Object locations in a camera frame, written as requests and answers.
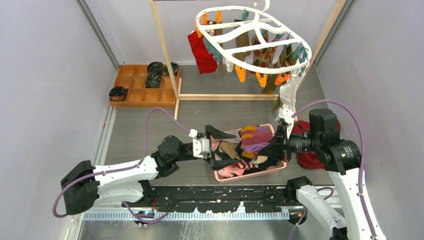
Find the maroon purple orange striped sock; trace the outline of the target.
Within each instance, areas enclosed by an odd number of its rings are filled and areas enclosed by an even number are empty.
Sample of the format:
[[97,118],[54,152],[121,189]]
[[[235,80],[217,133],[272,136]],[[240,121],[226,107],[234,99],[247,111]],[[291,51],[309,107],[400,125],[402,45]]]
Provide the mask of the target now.
[[248,152],[257,152],[266,147],[273,137],[273,133],[267,127],[248,125],[240,130],[241,148]]

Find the white plastic clip hanger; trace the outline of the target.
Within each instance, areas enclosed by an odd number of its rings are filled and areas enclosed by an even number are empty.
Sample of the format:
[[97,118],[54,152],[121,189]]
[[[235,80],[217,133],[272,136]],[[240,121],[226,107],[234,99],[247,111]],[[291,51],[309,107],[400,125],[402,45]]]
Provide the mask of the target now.
[[268,92],[292,78],[301,78],[309,66],[309,44],[267,11],[240,5],[210,7],[195,18],[196,37],[209,58],[235,71],[240,82],[248,76]]

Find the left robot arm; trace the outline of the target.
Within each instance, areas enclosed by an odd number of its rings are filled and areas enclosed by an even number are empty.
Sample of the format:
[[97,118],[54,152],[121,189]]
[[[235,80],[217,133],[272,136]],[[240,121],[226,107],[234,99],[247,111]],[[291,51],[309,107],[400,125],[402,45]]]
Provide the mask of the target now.
[[53,214],[60,217],[57,212],[60,199],[63,199],[66,216],[117,202],[148,207],[154,199],[149,182],[176,172],[177,162],[204,160],[214,171],[237,162],[236,159],[216,160],[212,151],[212,139],[234,139],[234,134],[207,125],[204,132],[191,129],[188,135],[191,138],[188,143],[174,135],[166,136],[155,152],[139,160],[113,165],[92,165],[90,160],[79,162],[61,180],[61,192],[53,204]]

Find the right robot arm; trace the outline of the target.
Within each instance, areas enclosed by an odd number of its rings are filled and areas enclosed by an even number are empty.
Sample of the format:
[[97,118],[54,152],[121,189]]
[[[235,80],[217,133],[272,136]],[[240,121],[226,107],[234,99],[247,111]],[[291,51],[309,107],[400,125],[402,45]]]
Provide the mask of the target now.
[[361,151],[353,141],[341,139],[337,116],[328,108],[312,109],[309,129],[293,133],[293,115],[288,108],[278,110],[279,126],[259,153],[287,159],[293,153],[315,153],[333,182],[344,215],[339,216],[306,176],[287,181],[287,202],[302,204],[326,230],[329,240],[385,240],[366,189]]

